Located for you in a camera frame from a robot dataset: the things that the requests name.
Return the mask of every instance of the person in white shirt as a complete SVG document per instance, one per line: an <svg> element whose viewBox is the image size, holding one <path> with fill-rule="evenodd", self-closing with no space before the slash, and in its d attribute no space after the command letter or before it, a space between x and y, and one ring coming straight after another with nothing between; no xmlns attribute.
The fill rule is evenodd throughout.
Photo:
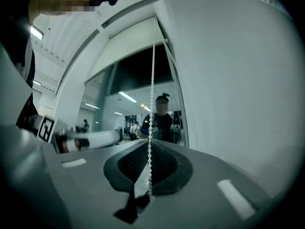
<svg viewBox="0 0 305 229"><path fill-rule="evenodd" d="M135 122L133 126L130 127L130 140L139 139L139 122Z"/></svg>

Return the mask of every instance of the person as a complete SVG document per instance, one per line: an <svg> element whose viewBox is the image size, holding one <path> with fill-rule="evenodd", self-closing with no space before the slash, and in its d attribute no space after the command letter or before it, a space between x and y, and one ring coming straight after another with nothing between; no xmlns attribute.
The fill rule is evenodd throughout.
<svg viewBox="0 0 305 229"><path fill-rule="evenodd" d="M35 55L31 46L31 25L40 15L61 15L77 11L78 7L94 7L100 0L0 0L0 41L20 75L32 88L35 75ZM16 125L30 131L31 116L38 112L31 95L25 104Z"/></svg>
<svg viewBox="0 0 305 229"><path fill-rule="evenodd" d="M84 123L85 123L85 125L84 125L84 128L83 128L84 129L83 132L88 133L89 132L89 124L88 124L86 119L84 119Z"/></svg>
<svg viewBox="0 0 305 229"><path fill-rule="evenodd" d="M130 127L129 131L130 131L131 141L139 139L139 122L138 121L134 122L134 125Z"/></svg>
<svg viewBox="0 0 305 229"><path fill-rule="evenodd" d="M152 117L152 130L153 137L166 142L173 143L171 137L171 126L173 124L172 117L167 113L168 112L168 97L169 94L163 93L162 96L158 96L156 99L156 110L157 112ZM148 133L149 131L149 122L150 116L147 115L143 121L141 127L142 133Z"/></svg>

